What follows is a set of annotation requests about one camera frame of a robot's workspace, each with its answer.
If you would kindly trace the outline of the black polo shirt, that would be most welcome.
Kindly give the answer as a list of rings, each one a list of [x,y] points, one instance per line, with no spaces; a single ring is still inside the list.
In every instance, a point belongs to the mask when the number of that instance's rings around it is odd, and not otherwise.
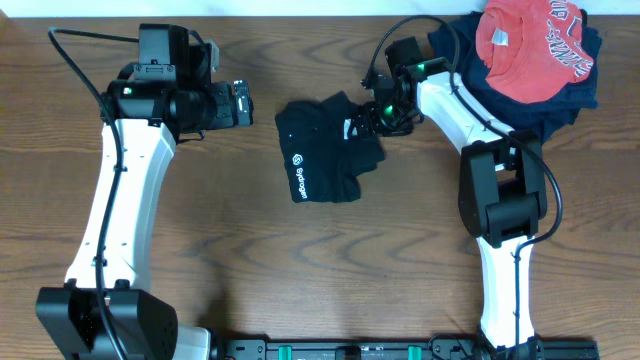
[[[375,135],[356,122],[358,106],[338,92],[321,101],[288,103],[275,115],[292,201],[358,200],[358,176],[385,160]]]

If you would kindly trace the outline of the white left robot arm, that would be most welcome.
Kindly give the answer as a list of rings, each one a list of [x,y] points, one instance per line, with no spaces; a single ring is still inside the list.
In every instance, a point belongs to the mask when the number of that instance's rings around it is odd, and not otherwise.
[[[181,135],[251,125],[249,86],[124,78],[103,100],[113,118],[86,230],[63,285],[40,289],[36,316],[67,359],[212,359],[212,332],[180,324],[150,292],[153,229]]]

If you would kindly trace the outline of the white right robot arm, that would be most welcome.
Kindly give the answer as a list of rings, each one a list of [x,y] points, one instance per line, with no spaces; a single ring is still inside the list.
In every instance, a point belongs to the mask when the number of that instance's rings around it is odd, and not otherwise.
[[[496,119],[444,58],[392,60],[389,68],[389,76],[367,70],[361,84],[374,99],[356,122],[376,135],[399,136],[408,133],[412,120],[426,117],[457,150],[459,214],[476,240],[482,267],[475,358],[543,358],[529,301],[532,250],[547,212],[549,170],[539,140]]]

